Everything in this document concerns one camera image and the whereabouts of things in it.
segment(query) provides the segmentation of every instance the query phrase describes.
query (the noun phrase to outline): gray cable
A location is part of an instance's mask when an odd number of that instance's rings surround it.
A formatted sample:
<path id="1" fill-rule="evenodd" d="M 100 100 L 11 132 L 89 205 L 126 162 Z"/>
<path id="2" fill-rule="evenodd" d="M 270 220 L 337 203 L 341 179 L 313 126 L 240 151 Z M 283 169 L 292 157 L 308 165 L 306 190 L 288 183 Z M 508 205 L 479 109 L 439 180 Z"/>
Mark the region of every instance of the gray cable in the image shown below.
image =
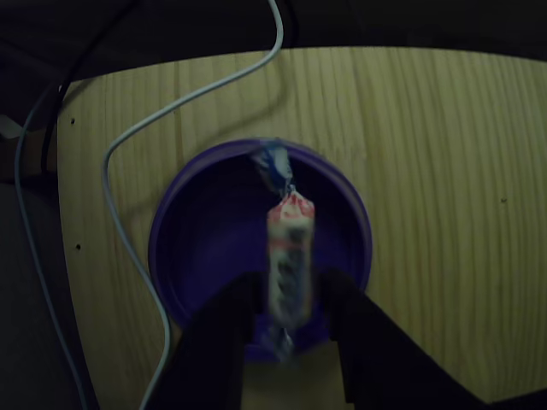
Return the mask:
<path id="1" fill-rule="evenodd" d="M 152 281 L 150 280 L 150 277 L 146 271 L 146 268 L 144 267 L 143 262 L 141 262 L 141 260 L 138 258 L 137 252 L 133 248 L 131 241 L 129 240 L 129 237 L 126 234 L 126 231 L 124 230 L 123 225 L 121 224 L 120 216 L 118 215 L 118 211 L 114 203 L 114 198 L 112 197 L 112 192 L 110 191 L 110 181 L 109 181 L 110 157 L 112 156 L 114 151 L 121 144 L 124 143 L 124 141 L 126 141 L 127 139 L 135 135 L 137 132 L 141 131 L 143 128 L 147 127 L 152 122 L 159 120 L 161 117 L 169 114 L 170 112 L 177 109 L 181 105 L 186 104 L 192 101 L 193 99 L 198 98 L 202 96 L 203 94 L 206 94 L 210 91 L 216 90 L 217 88 L 220 88 L 223 85 L 231 83 L 237 79 L 241 79 L 245 75 L 256 71 L 257 69 L 265 66 L 270 61 L 272 61 L 273 58 L 279 52 L 279 50 L 281 50 L 281 45 L 283 44 L 283 21 L 281 20 L 281 15 L 279 14 L 279 9 L 277 7 L 277 4 L 275 3 L 275 0 L 268 0 L 268 3 L 273 13 L 273 19 L 275 20 L 277 35 L 275 38 L 275 44 L 273 45 L 273 48 L 270 50 L 270 52 L 267 55 L 265 55 L 260 61 L 256 62 L 255 64 L 252 64 L 251 66 L 243 70 L 237 71 L 236 73 L 228 75 L 224 79 L 215 81 L 214 83 L 206 85 L 198 90 L 191 92 L 190 94 L 187 94 L 186 96 L 179 98 L 176 101 L 171 102 L 166 107 L 160 109 L 159 111 L 155 112 L 152 115 L 149 115 L 147 118 L 145 118 L 144 120 L 141 120 L 134 126 L 129 127 L 129 129 L 127 129 L 124 133 L 122 133 L 117 139 L 115 139 L 112 142 L 112 144 L 109 146 L 109 148 L 104 154 L 102 178 L 103 178 L 104 197 L 106 199 L 106 203 L 109 207 L 110 213 L 112 214 L 112 219 L 114 220 L 115 227 L 118 233 L 120 234 L 121 241 L 126 246 L 127 253 L 129 254 L 129 256 L 131 256 L 131 259 L 133 263 L 135 264 L 135 267 L 137 268 L 138 273 L 140 274 L 141 278 L 146 284 L 148 291 L 154 298 L 154 302 L 156 303 L 157 309 L 160 313 L 160 316 L 162 317 L 162 322 L 163 322 L 163 330 L 164 330 L 163 353 L 157 365 L 156 371 L 154 372 L 154 375 L 152 376 L 152 379 L 150 380 L 150 383 L 146 391 L 144 392 L 144 397 L 140 405 L 141 410 L 144 410 L 146 408 L 146 404 L 148 403 L 148 400 L 150 399 L 150 396 L 156 386 L 157 380 L 162 374 L 163 367 L 165 366 L 167 362 L 169 349 L 170 349 L 170 343 L 171 343 L 171 334 L 169 329 L 169 319 L 165 312 L 165 308 L 162 305 L 162 301 L 157 295 L 156 289 L 154 289 L 154 285 L 152 284 Z"/>
<path id="2" fill-rule="evenodd" d="M 40 279 L 40 285 L 42 286 L 42 291 L 44 292 L 45 303 L 47 304 L 48 310 L 50 311 L 51 321 L 53 322 L 53 326 L 55 327 L 57 337 L 59 337 L 62 351 L 67 358 L 68 366 L 70 367 L 70 372 L 72 373 L 74 382 L 76 383 L 79 402 L 81 403 L 82 409 L 87 410 L 87 401 L 85 400 L 84 387 L 78 374 L 78 368 L 74 363 L 74 359 L 70 354 L 67 342 L 62 334 L 61 327 L 59 326 L 59 321 L 57 320 L 57 315 L 55 313 L 55 309 L 53 308 L 53 303 L 51 302 L 50 291 L 48 290 L 47 283 L 45 283 L 44 272 L 42 271 L 42 265 L 38 257 L 38 251 L 36 250 L 36 243 L 34 242 L 34 236 L 32 234 L 30 222 L 28 220 L 28 214 L 26 213 L 25 202 L 23 200 L 23 193 L 21 190 L 21 151 L 23 149 L 23 144 L 25 141 L 26 130 L 28 129 L 28 126 L 32 121 L 34 113 L 38 110 L 38 107 L 42 104 L 42 101 L 45 99 L 45 96 L 48 95 L 51 88 L 51 85 L 48 86 L 48 88 L 45 89 L 39 99 L 34 103 L 34 107 L 32 107 L 31 112 L 28 114 L 25 120 L 25 125 L 23 126 L 23 129 L 21 131 L 21 136 L 19 137 L 19 142 L 17 143 L 17 150 L 15 151 L 15 192 L 17 193 L 17 202 L 19 203 L 19 209 L 21 210 L 21 217 L 23 218 L 23 225 L 25 226 L 26 237 L 28 239 L 28 244 L 31 248 L 34 267 L 36 268 L 36 273 L 38 274 L 38 278 Z"/>

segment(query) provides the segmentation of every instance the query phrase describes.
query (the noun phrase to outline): wrapped candy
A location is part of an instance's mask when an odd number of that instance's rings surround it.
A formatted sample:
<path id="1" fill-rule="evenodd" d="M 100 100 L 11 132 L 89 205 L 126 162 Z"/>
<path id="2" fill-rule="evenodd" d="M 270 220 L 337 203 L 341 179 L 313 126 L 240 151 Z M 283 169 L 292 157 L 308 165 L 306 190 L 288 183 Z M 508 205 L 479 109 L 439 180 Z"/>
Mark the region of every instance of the wrapped candy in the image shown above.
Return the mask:
<path id="1" fill-rule="evenodd" d="M 293 350 L 292 332 L 308 321 L 312 311 L 315 207 L 296 191 L 289 157 L 280 142 L 265 143 L 253 159 L 267 185 L 282 198 L 268 212 L 268 312 L 273 324 L 263 341 L 286 360 Z"/>

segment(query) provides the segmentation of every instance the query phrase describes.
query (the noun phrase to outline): cable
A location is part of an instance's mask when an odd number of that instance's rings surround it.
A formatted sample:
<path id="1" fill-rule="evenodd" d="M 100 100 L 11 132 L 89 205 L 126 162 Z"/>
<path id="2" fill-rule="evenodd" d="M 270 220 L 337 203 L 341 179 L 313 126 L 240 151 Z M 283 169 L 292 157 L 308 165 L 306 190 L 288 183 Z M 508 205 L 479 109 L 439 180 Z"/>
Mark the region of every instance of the cable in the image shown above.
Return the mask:
<path id="1" fill-rule="evenodd" d="M 122 9 L 120 9 L 120 11 L 118 11 L 112 17 L 112 19 L 107 22 L 95 36 L 93 36 L 88 45 L 81 53 L 79 53 L 78 57 L 76 57 L 76 60 L 74 60 L 74 62 L 70 65 L 70 68 L 67 70 L 67 74 L 64 76 L 61 88 L 57 93 L 56 100 L 53 104 L 53 108 L 51 109 L 50 118 L 48 119 L 48 125 L 45 128 L 44 142 L 42 143 L 42 155 L 40 157 L 40 166 L 42 168 L 42 173 L 48 172 L 48 151 L 50 150 L 51 134 L 53 133 L 53 127 L 57 122 L 57 117 L 59 116 L 59 111 L 62 107 L 62 101 L 67 94 L 68 87 L 70 86 L 70 83 L 72 83 L 74 75 L 78 72 L 79 68 L 82 66 L 87 56 L 97 47 L 97 45 L 101 41 L 103 41 L 107 34 L 109 34 L 110 30 L 117 26 L 118 23 L 127 14 L 129 14 L 129 12 L 132 11 L 139 2 L 140 0 L 131 0 Z"/>
<path id="2" fill-rule="evenodd" d="M 270 61 L 273 60 L 273 58 L 277 55 L 279 50 L 281 49 L 281 45 L 283 43 L 283 21 L 281 20 L 281 15 L 279 14 L 279 9 L 277 7 L 277 4 L 275 3 L 275 0 L 268 0 L 269 6 L 273 13 L 273 19 L 275 20 L 275 27 L 277 29 L 277 35 L 275 38 L 275 44 L 273 45 L 273 48 L 269 51 L 267 55 L 265 55 L 259 62 L 256 62 L 255 64 L 241 70 L 237 71 L 236 73 L 233 73 L 224 79 L 220 79 L 218 81 L 215 81 L 212 84 L 206 85 L 203 88 L 200 88 L 198 90 L 195 90 L 191 92 L 190 94 L 179 98 L 178 100 L 171 102 L 166 107 L 160 109 L 159 111 L 155 112 L 154 114 L 148 116 L 144 120 L 141 120 L 134 126 L 131 126 L 129 129 L 127 129 L 124 133 L 122 133 L 117 139 L 115 139 L 112 144 L 109 146 L 107 151 L 104 154 L 103 158 L 103 170 L 102 170 L 102 178 L 103 178 L 103 190 L 104 190 L 104 196 L 106 198 L 106 202 L 109 206 L 110 213 L 112 214 L 112 219 L 114 220 L 115 227 L 118 230 L 118 233 L 120 234 L 121 241 L 127 248 L 127 252 L 131 256 L 131 259 L 135 266 L 138 269 L 138 273 L 140 273 L 141 278 L 143 279 L 144 283 L 146 284 L 146 287 L 148 288 L 149 292 L 152 294 L 152 297 L 154 298 L 154 302 L 157 305 L 157 309 L 160 312 L 160 316 L 162 317 L 163 322 L 163 330 L 164 330 L 164 344 L 163 344 L 163 353 L 162 357 L 157 365 L 156 371 L 154 372 L 154 375 L 152 376 L 152 379 L 150 380 L 150 383 L 148 385 L 148 388 L 146 389 L 144 393 L 143 400 L 140 405 L 140 409 L 144 410 L 146 408 L 146 404 L 148 403 L 148 400 L 150 399 L 150 396 L 152 394 L 152 391 L 154 390 L 157 380 L 162 374 L 163 367 L 165 366 L 165 363 L 168 358 L 168 353 L 170 349 L 170 343 L 171 343 L 171 335 L 170 335 L 170 329 L 169 329 L 169 320 L 167 317 L 167 314 L 165 312 L 165 309 L 162 305 L 162 301 L 160 301 L 159 296 L 156 293 L 156 290 L 154 288 L 154 285 L 152 284 L 152 281 L 150 280 L 150 277 L 148 273 L 146 272 L 146 268 L 144 267 L 144 264 L 140 261 L 140 259 L 137 256 L 137 252 L 133 248 L 131 242 L 129 241 L 129 238 L 127 237 L 126 231 L 123 228 L 123 225 L 120 221 L 120 216 L 118 215 L 118 211 L 116 210 L 116 206 L 114 204 L 114 199 L 112 197 L 112 192 L 110 191 L 110 182 L 109 182 L 109 161 L 110 157 L 112 156 L 112 153 L 121 145 L 124 141 L 126 141 L 128 138 L 135 135 L 137 132 L 141 131 L 143 128 L 147 127 L 152 122 L 159 120 L 164 115 L 172 112 L 173 110 L 177 109 L 181 105 L 184 105 L 188 103 L 189 101 L 198 98 L 202 96 L 203 94 L 206 94 L 212 90 L 215 90 L 217 88 L 222 87 L 223 85 L 226 85 L 228 83 L 231 83 L 235 81 L 236 79 L 241 79 L 247 74 L 250 74 L 254 71 L 256 71 L 258 68 L 265 66 Z"/>
<path id="3" fill-rule="evenodd" d="M 82 409 L 87 410 L 87 401 L 85 400 L 84 388 L 82 385 L 81 378 L 78 374 L 78 369 L 74 363 L 74 359 L 70 354 L 68 349 L 67 342 L 65 337 L 62 334 L 61 327 L 59 326 L 59 320 L 53 308 L 53 303 L 51 302 L 50 292 L 48 290 L 48 285 L 45 283 L 44 272 L 42 271 L 42 265 L 40 264 L 40 259 L 38 258 L 38 251 L 36 250 L 36 243 L 34 241 L 34 236 L 32 234 L 30 222 L 28 220 L 28 214 L 26 213 L 25 202 L 23 200 L 23 193 L 21 190 L 21 151 L 23 150 L 23 144 L 25 142 L 26 130 L 28 129 L 29 124 L 32 121 L 34 113 L 38 110 L 38 107 L 42 104 L 42 101 L 48 95 L 52 88 L 52 85 L 48 86 L 39 99 L 34 103 L 31 112 L 28 114 L 25 125 L 21 130 L 21 136 L 19 137 L 19 142 L 17 143 L 17 150 L 15 151 L 15 192 L 17 194 L 17 202 L 19 203 L 19 208 L 21 210 L 21 217 L 23 218 L 23 225 L 25 226 L 26 237 L 28 238 L 28 244 L 31 248 L 32 260 L 34 261 L 34 267 L 36 268 L 36 273 L 40 279 L 40 285 L 42 286 L 42 291 L 44 292 L 45 303 L 47 304 L 48 310 L 50 312 L 51 321 L 55 327 L 55 332 L 57 337 L 59 337 L 59 342 L 61 343 L 62 351 L 67 358 L 68 366 L 70 367 L 70 372 L 73 375 L 74 382 L 76 383 L 76 388 L 78 389 L 79 402 L 81 403 Z"/>

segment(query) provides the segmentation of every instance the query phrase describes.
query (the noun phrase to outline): purple bowl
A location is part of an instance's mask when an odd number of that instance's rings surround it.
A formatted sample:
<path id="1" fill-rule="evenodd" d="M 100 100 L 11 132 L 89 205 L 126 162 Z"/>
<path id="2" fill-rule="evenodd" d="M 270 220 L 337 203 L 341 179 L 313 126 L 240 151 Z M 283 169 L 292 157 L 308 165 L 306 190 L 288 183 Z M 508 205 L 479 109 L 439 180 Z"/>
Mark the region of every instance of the purple bowl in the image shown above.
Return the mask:
<path id="1" fill-rule="evenodd" d="M 249 153 L 258 139 L 207 149 L 168 187 L 152 224 L 150 274 L 171 316 L 183 328 L 191 316 L 242 272 L 268 269 L 266 214 L 280 199 L 270 192 Z M 314 264 L 336 267 L 367 286 L 372 236 L 367 212 L 348 179 L 301 145 L 284 142 L 298 192 L 315 204 Z M 261 344 L 267 315 L 256 319 L 251 361 L 274 360 Z M 328 339 L 314 306 L 312 319 L 294 336 L 297 352 Z"/>

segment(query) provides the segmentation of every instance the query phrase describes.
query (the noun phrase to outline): wood grain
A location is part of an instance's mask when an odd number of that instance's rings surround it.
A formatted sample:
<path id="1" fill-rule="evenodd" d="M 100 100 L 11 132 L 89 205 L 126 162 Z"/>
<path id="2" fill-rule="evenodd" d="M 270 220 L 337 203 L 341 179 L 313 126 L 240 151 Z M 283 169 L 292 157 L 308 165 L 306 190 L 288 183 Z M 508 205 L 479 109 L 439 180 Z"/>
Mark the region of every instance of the wood grain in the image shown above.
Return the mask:
<path id="1" fill-rule="evenodd" d="M 160 357 L 162 324 L 105 207 L 103 152 L 137 120 L 260 56 L 105 75 L 59 119 L 70 285 L 105 409 L 137 407 Z M 443 50 L 284 50 L 122 145 L 110 177 L 145 260 L 162 193 L 194 155 L 249 136 L 312 147 L 366 203 L 368 294 L 454 378 L 494 401 L 547 387 L 545 113 L 542 62 Z M 295 368 L 247 367 L 244 408 L 279 406 L 345 408 L 335 345 Z"/>

